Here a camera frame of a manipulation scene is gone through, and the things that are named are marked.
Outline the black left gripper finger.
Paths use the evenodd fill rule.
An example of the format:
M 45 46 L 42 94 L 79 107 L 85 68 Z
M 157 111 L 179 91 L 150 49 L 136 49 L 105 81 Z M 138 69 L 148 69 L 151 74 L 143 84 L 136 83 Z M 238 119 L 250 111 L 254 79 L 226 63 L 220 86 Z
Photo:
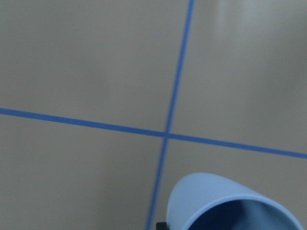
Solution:
M 167 230 L 167 223 L 166 222 L 157 222 L 156 223 L 156 230 Z

